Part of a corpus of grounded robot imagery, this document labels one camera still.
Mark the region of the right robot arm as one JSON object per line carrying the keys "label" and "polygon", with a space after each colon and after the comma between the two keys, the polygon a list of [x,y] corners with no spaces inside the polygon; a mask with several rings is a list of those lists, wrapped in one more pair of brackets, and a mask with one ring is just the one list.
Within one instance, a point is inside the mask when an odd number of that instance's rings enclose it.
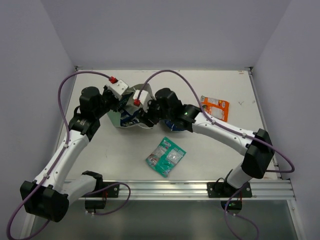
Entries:
{"label": "right robot arm", "polygon": [[133,104],[141,109],[138,119],[149,127],[168,120],[181,130],[210,137],[242,155],[243,161],[230,171],[222,185],[227,196],[235,196],[251,179],[262,179],[274,157],[267,131],[240,129],[221,121],[198,106],[183,104],[169,88],[158,90],[155,97],[146,90],[136,90]]}

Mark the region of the green snack packet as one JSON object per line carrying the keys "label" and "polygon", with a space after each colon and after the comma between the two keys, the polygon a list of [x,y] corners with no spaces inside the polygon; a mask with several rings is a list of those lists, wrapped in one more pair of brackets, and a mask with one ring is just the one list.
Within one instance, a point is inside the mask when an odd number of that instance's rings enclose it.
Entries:
{"label": "green snack packet", "polygon": [[164,137],[145,161],[155,172],[167,178],[186,153],[168,137]]}

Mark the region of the blue white snack packet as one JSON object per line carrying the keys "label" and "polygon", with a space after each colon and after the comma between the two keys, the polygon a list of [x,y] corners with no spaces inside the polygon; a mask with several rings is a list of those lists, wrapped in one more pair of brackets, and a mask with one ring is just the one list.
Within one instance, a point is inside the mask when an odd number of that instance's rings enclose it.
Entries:
{"label": "blue white snack packet", "polygon": [[120,127],[129,128],[140,123],[137,118],[140,109],[133,110],[132,113],[128,109],[123,108],[120,111]]}
{"label": "blue white snack packet", "polygon": [[185,131],[185,129],[180,128],[178,126],[176,126],[173,122],[171,122],[170,120],[164,120],[164,124],[170,129],[170,131],[172,132],[182,132]]}

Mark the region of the green paper gift bag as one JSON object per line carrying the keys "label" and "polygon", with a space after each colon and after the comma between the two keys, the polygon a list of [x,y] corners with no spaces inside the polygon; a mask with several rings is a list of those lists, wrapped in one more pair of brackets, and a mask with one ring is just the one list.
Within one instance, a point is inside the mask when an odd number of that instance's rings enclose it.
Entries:
{"label": "green paper gift bag", "polygon": [[[136,84],[136,85],[134,85],[132,87],[129,87],[127,89],[127,91],[124,93],[124,95],[122,96],[122,98],[121,98],[120,109],[117,110],[117,111],[110,110],[107,113],[107,116],[110,119],[110,121],[112,122],[114,127],[116,127],[116,128],[127,128],[127,127],[120,127],[120,118],[121,118],[120,111],[123,108],[125,108],[130,113],[132,113],[134,110],[140,109],[140,108],[138,108],[136,106],[133,106],[133,102],[134,102],[133,96],[134,96],[135,91],[136,90],[140,90],[143,85],[144,85],[143,83],[140,83],[140,84]],[[138,124],[136,124],[134,126],[131,126],[131,127],[140,127],[140,128],[143,128],[143,129],[152,129],[153,128],[152,126],[150,127],[150,126],[147,126],[146,124],[140,122],[140,120],[139,120]]]}

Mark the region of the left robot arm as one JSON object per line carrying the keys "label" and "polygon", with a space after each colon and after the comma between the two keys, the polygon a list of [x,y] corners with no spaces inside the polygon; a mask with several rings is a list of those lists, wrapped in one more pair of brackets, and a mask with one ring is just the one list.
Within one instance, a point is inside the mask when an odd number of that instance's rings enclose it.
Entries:
{"label": "left robot arm", "polygon": [[20,187],[23,206],[27,213],[59,222],[69,206],[81,197],[95,196],[105,199],[103,176],[86,170],[68,185],[65,184],[76,159],[90,143],[100,127],[100,118],[109,111],[117,112],[122,105],[125,89],[104,86],[103,92],[89,86],[81,91],[79,105],[67,125],[66,135],[41,173]]}

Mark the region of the orange snack packet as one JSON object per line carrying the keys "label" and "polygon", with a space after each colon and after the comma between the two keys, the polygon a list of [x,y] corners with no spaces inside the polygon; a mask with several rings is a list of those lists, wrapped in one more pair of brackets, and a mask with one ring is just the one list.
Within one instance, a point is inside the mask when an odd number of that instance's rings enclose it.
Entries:
{"label": "orange snack packet", "polygon": [[225,100],[213,97],[201,96],[201,105],[203,109],[211,116],[223,121],[228,121],[230,103]]}

